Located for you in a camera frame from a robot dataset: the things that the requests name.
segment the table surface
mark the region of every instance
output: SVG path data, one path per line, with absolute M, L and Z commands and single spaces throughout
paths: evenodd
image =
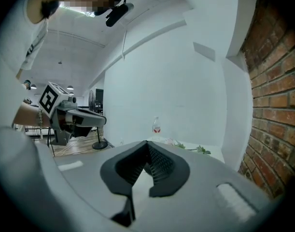
M 169 138 L 164 138 L 164 137 L 159 137 L 159 136 L 154 136 L 154 137 L 150 137 L 149 139 L 147 139 L 148 141 L 153 141 L 153 142 L 158 142 L 158 143 L 166 143 Z M 204 147 L 206 150 L 210 151 L 211 157 L 214 157 L 215 159 L 225 163 L 223 154 L 221 152 L 221 148 L 218 146 L 212 146 L 212 145 L 201 145 L 201 144 L 192 144 L 192 143 L 187 143 L 187 142 L 183 142 L 183 141 L 178 141 L 179 143 L 183 144 L 186 149 L 195 149 L 199 146 Z

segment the white wall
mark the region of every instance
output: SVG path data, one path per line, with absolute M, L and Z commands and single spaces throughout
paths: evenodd
M 115 37 L 87 82 L 89 90 L 106 74 L 105 137 L 114 145 L 147 139 L 159 116 L 164 137 L 220 146 L 236 169 L 249 138 L 252 96 L 246 70 L 226 57 L 240 49 L 255 1 L 170 0 L 132 21 L 125 43 L 123 34 Z
M 104 89 L 104 79 L 105 75 L 92 87 L 92 90 L 95 92 L 97 89 Z
M 80 97 L 76 96 L 76 103 L 78 104 L 78 106 L 87 106 L 84 103 L 84 97 L 83 96 L 80 96 Z
M 221 65 L 194 51 L 186 26 L 171 30 L 106 71 L 105 137 L 113 145 L 147 139 L 159 116 L 164 137 L 221 146 L 224 87 Z

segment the white ceiling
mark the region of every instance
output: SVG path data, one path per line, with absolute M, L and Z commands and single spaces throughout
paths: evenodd
M 63 88 L 74 86 L 74 93 L 82 96 L 82 86 L 92 68 L 97 54 L 127 25 L 140 14 L 166 0 L 127 0 L 135 8 L 112 28 L 105 25 L 106 12 L 95 18 L 59 8 L 49 21 L 49 32 L 30 71 L 22 73 L 21 80 L 29 79 L 41 93 L 48 81 Z

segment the water bottle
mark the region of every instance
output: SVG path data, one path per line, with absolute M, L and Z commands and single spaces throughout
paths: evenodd
M 155 121 L 153 123 L 153 133 L 159 135 L 161 131 L 159 117 L 155 117 Z

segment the ceiling light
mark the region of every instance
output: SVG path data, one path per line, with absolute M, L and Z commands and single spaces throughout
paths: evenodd
M 92 17 L 92 18 L 95 17 L 94 12 L 87 12 L 87 11 L 85 11 L 86 8 L 84 8 L 84 7 L 68 7 L 68 6 L 65 5 L 64 2 L 61 2 L 59 7 L 67 9 L 67 10 L 72 10 L 72 11 L 75 11 L 75 12 L 78 12 L 78 13 L 81 13 L 81 14 L 84 14 L 84 15 Z

